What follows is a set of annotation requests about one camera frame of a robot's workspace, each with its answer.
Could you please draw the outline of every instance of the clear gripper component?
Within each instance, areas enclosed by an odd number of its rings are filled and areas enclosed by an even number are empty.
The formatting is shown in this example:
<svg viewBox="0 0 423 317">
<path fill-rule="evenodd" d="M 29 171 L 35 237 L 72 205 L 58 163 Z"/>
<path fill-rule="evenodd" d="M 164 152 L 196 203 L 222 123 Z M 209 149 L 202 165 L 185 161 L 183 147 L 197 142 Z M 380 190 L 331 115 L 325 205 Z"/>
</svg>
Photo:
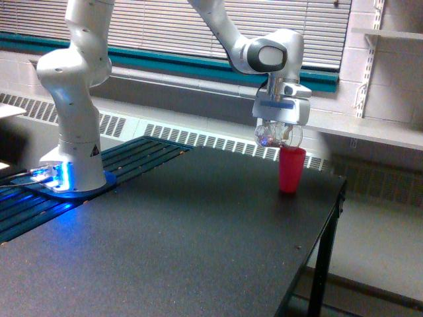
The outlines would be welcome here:
<svg viewBox="0 0 423 317">
<path fill-rule="evenodd" d="M 254 137 L 261 147 L 299 147 L 303 128 L 282 122 L 264 122 L 256 128 Z"/>
</svg>

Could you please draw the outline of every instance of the warning label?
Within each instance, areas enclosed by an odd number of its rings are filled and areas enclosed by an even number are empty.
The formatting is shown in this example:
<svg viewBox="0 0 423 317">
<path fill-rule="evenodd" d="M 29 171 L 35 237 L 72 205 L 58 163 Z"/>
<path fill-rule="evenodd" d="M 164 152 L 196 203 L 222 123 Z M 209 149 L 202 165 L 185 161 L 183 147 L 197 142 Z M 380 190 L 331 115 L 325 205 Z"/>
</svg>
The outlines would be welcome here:
<svg viewBox="0 0 423 317">
<path fill-rule="evenodd" d="M 96 155 L 99 155 L 100 151 L 98 150 L 97 144 L 94 144 L 94 149 L 91 151 L 90 157 L 95 157 Z"/>
</svg>

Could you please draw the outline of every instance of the plastic cup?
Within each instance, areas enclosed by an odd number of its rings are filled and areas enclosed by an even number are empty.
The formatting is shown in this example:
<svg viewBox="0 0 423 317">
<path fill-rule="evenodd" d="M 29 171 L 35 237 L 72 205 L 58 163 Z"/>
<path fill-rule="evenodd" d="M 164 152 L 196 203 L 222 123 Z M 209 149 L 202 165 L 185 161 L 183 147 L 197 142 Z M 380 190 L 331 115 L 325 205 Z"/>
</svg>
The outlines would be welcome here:
<svg viewBox="0 0 423 317">
<path fill-rule="evenodd" d="M 305 150 L 299 147 L 281 147 L 279 154 L 279 188 L 292 194 L 297 191 L 303 172 Z"/>
</svg>

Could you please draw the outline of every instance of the teal window frame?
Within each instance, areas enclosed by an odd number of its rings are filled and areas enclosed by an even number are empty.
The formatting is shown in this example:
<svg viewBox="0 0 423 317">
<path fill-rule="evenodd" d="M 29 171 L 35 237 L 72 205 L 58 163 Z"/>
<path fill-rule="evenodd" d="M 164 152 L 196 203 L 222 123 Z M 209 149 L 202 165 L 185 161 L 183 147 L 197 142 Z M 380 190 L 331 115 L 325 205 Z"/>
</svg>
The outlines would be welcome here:
<svg viewBox="0 0 423 317">
<path fill-rule="evenodd" d="M 69 47 L 69 41 L 40 38 L 21 34 L 0 32 L 0 49 L 18 52 L 48 53 L 58 48 Z M 201 77 L 211 80 L 237 81 L 246 85 L 263 83 L 267 75 L 243 75 L 232 70 L 224 60 L 206 57 L 177 55 L 109 46 L 109 58 L 113 63 L 129 67 L 142 67 L 151 71 L 161 70 Z M 339 73 L 303 69 L 301 84 L 313 91 L 336 92 Z"/>
</svg>

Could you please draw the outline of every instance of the white window blind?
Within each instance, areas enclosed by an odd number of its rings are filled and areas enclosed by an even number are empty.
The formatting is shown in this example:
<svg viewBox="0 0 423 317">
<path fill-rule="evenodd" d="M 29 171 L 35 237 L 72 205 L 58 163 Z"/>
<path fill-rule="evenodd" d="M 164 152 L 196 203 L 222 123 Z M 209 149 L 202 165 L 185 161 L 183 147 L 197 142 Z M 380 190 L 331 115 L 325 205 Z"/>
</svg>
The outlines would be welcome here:
<svg viewBox="0 0 423 317">
<path fill-rule="evenodd" d="M 226 0 L 248 37 L 290 28 L 304 35 L 304 65 L 338 69 L 352 0 Z M 69 39 L 67 0 L 0 0 L 0 32 Z M 226 57 L 186 0 L 116 0 L 109 44 L 206 57 Z"/>
</svg>

